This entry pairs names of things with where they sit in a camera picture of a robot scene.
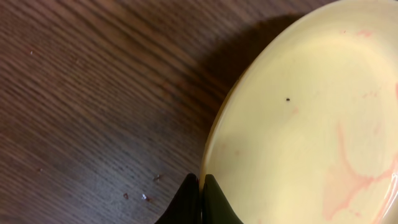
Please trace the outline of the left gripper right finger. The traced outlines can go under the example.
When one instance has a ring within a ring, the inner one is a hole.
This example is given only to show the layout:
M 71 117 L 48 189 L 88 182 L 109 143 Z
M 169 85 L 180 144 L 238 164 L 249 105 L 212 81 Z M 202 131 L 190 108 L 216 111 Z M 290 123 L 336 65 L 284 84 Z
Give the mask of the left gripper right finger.
M 205 176 L 203 185 L 202 221 L 204 224 L 243 224 L 211 174 Z

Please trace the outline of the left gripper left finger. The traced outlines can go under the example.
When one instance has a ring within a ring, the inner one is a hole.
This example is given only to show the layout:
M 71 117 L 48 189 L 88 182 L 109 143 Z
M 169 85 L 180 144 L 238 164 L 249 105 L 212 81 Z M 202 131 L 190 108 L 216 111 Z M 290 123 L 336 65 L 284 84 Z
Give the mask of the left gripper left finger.
M 198 179 L 195 174 L 188 174 L 155 224 L 199 223 L 201 223 L 201 203 Z

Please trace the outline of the yellow plate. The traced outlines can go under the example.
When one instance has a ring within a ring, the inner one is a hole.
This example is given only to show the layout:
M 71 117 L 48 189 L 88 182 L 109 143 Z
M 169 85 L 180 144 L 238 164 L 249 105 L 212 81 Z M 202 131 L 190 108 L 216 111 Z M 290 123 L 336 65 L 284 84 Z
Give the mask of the yellow plate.
M 244 223 L 397 222 L 397 2 L 336 1 L 281 32 L 209 134 Z

